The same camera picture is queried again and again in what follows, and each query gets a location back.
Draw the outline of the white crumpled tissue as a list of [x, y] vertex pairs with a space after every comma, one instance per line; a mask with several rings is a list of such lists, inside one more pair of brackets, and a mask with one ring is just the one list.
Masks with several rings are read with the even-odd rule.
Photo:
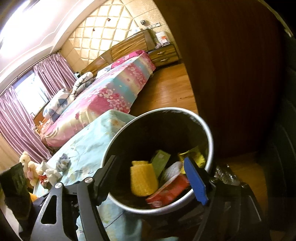
[[51, 168], [45, 171], [45, 175], [52, 186], [54, 186], [62, 178], [62, 175], [56, 169]]

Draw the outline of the green milk carton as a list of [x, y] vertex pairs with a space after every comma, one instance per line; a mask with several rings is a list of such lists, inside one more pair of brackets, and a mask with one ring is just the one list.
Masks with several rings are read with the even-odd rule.
[[160, 174], [164, 170], [170, 156], [170, 154], [162, 150], [158, 150], [156, 152], [156, 155], [152, 158], [152, 166], [154, 168], [154, 172], [157, 178], [159, 178]]

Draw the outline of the yellow wrapper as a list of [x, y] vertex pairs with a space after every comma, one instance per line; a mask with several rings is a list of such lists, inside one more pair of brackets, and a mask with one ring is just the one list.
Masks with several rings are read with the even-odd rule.
[[192, 158], [199, 168], [204, 168], [204, 166], [206, 164], [205, 158], [201, 154], [198, 146], [196, 146], [184, 153], [178, 153], [178, 159], [182, 163], [181, 170], [180, 170], [181, 174], [185, 174], [184, 159], [186, 157]]

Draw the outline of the pink pillow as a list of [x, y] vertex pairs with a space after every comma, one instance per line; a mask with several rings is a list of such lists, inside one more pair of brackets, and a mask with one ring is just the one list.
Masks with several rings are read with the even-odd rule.
[[114, 61], [112, 64], [111, 64], [111, 69], [117, 67], [118, 65], [124, 63], [125, 61], [133, 58], [133, 57], [138, 57], [140, 56], [142, 53], [144, 53], [145, 51], [144, 50], [137, 50], [137, 51], [133, 51], [119, 59], [117, 59], [116, 61]]

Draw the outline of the wooden headboard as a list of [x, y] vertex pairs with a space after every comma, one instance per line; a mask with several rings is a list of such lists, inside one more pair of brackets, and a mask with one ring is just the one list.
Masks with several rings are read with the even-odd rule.
[[153, 50], [155, 46], [156, 43], [152, 37], [151, 30], [137, 32], [99, 55], [87, 67], [85, 67], [80, 74], [83, 75], [86, 72], [92, 72], [93, 75], [96, 75], [102, 68], [114, 63], [119, 58], [124, 57], [133, 51], [144, 50], [145, 52], [148, 52]]

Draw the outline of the green white drink pouch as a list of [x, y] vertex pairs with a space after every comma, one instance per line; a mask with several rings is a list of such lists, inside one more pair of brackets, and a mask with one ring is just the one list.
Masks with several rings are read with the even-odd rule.
[[165, 184], [168, 180], [181, 173], [182, 162], [174, 162], [169, 168], [166, 168], [161, 175], [160, 184]]

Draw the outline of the teddy bear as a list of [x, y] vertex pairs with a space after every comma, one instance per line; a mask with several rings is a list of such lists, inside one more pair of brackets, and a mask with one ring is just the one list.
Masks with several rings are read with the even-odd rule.
[[39, 177], [44, 173], [41, 164], [32, 161], [27, 151], [22, 153], [19, 162], [23, 166], [24, 175], [29, 180], [30, 185], [35, 187]]

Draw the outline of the striped folded blanket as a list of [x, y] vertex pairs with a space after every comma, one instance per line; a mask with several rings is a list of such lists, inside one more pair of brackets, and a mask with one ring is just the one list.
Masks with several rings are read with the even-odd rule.
[[73, 85], [71, 94], [74, 96], [78, 96], [93, 82], [94, 82], [93, 73], [86, 72], [76, 80], [76, 82]]

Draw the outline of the folded white blue quilt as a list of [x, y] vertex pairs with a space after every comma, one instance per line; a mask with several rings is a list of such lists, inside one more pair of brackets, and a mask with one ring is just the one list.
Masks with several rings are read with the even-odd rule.
[[67, 89], [60, 89], [44, 108], [43, 117], [54, 123], [73, 101], [73, 94]]

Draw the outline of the white box on nightstand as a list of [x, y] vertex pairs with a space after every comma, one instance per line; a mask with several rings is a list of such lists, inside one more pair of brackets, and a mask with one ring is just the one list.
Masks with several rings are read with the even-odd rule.
[[160, 32], [157, 32], [156, 33], [156, 38], [158, 40], [158, 42], [164, 46], [164, 45], [167, 45], [167, 44], [170, 44], [170, 39], [167, 35], [167, 33], [165, 31], [160, 31]]

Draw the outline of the white pillow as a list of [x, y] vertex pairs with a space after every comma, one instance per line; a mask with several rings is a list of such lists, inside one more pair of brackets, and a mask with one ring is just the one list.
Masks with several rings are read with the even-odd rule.
[[106, 66], [103, 69], [99, 70], [97, 72], [96, 78], [100, 78], [101, 76], [105, 75], [107, 72], [109, 72], [111, 70], [111, 66]]

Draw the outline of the pink curtain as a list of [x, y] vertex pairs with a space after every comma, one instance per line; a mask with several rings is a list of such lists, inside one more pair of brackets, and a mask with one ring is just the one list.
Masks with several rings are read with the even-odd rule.
[[[33, 70], [45, 85], [48, 97], [62, 88], [70, 90], [75, 82], [73, 70], [60, 53], [40, 61]], [[51, 154], [34, 128], [33, 119], [11, 85], [1, 95], [1, 135], [18, 155], [27, 151], [31, 159], [39, 163], [42, 159], [49, 159]]]

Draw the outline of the yellow ribbed sponge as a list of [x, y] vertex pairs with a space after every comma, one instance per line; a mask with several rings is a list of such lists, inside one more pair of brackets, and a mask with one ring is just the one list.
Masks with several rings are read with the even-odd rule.
[[152, 163], [148, 161], [132, 161], [130, 188], [132, 194], [138, 197], [150, 196], [158, 190], [158, 178]]

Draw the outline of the teal floral table cloth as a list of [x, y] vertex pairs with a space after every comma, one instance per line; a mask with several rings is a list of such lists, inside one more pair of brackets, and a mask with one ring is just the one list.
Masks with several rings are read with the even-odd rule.
[[[51, 159], [48, 167], [56, 168], [63, 154], [70, 159], [68, 169], [62, 173], [61, 182], [71, 185], [92, 177], [101, 166], [107, 146], [116, 133], [134, 116], [116, 110], [108, 110], [74, 135]], [[107, 198], [98, 208], [103, 226], [110, 240], [141, 240], [142, 221], [129, 215]]]

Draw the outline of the red white 1928 box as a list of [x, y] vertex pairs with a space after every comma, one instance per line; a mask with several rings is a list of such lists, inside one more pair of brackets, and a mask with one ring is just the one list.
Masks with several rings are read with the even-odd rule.
[[170, 178], [161, 188], [146, 199], [151, 208], [167, 206], [190, 186], [188, 178], [184, 174], [178, 174]]

